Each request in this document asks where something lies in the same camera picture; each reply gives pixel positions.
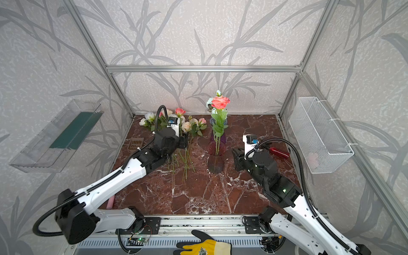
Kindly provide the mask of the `peach cream artificial flower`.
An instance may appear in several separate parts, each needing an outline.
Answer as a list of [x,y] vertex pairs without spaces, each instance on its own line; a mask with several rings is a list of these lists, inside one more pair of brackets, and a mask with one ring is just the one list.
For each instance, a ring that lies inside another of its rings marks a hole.
[[186,148],[185,148],[185,155],[184,155],[184,172],[183,172],[183,181],[188,179],[188,170],[193,170],[195,172],[195,168],[190,156],[190,148],[192,146],[192,141],[194,136],[197,134],[197,127],[198,127],[198,120],[195,118],[190,119],[188,122],[182,124],[181,129],[183,134],[185,135],[186,141]]

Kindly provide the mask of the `dark red glass vase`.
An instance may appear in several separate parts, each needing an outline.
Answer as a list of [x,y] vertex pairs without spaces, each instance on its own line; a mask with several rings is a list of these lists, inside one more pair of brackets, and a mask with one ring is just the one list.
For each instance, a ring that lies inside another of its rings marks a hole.
[[216,149],[216,142],[211,141],[207,147],[207,152],[209,154],[207,168],[208,171],[213,174],[221,173],[225,168],[224,154],[226,153],[226,145],[220,142],[219,150],[217,151]]

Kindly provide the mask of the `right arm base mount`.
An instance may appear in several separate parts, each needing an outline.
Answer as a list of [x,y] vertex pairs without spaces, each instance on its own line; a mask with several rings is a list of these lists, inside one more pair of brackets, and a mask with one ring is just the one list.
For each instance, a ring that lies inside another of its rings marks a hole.
[[246,234],[263,234],[264,233],[260,228],[259,219],[257,216],[255,217],[243,216],[242,224],[245,228]]

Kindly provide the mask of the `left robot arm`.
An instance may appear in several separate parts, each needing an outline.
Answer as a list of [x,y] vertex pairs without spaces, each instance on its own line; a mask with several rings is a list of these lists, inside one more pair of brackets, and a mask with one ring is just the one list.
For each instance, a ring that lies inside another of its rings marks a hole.
[[75,192],[66,189],[57,205],[35,222],[33,234],[39,237],[65,236],[77,244],[90,235],[113,229],[129,229],[143,216],[134,208],[100,210],[110,197],[163,166],[177,149],[187,146],[188,137],[171,127],[157,131],[152,141],[131,154],[117,170]]

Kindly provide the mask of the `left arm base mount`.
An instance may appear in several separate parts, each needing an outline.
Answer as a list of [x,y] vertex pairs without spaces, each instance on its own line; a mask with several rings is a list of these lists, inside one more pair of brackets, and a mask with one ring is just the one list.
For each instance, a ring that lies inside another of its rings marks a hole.
[[160,217],[136,218],[135,222],[130,226],[129,231],[132,234],[156,235],[159,232],[160,223]]

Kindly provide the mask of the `red pink artificial rose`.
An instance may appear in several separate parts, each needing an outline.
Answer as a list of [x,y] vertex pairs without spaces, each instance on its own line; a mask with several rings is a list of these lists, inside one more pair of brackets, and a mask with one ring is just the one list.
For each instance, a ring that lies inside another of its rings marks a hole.
[[225,124],[228,112],[226,106],[230,103],[230,99],[224,96],[216,96],[212,101],[212,105],[216,108],[216,113],[211,116],[217,121],[217,127],[220,132],[223,132],[228,125]]

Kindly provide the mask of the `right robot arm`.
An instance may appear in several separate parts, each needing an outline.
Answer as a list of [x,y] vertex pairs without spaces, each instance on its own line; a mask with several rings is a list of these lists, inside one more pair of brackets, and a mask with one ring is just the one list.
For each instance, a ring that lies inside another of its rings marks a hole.
[[259,228],[276,233],[309,255],[369,255],[363,244],[356,244],[341,234],[314,208],[309,206],[301,189],[279,174],[277,163],[266,151],[255,152],[246,158],[242,148],[233,149],[236,171],[246,171],[262,188],[272,203],[287,212],[284,216],[271,206],[258,215]]

